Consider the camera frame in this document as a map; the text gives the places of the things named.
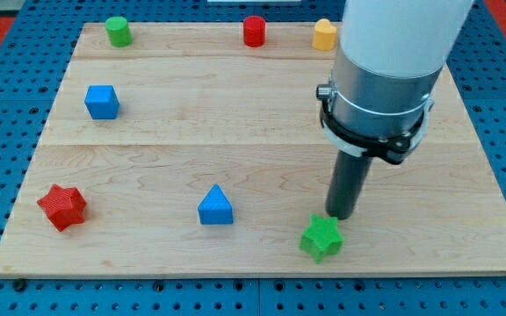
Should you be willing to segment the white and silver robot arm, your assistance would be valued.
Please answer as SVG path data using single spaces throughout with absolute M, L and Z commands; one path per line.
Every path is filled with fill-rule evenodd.
M 401 163 L 421 142 L 431 92 L 473 0 L 347 0 L 329 80 L 327 138 L 353 157 Z

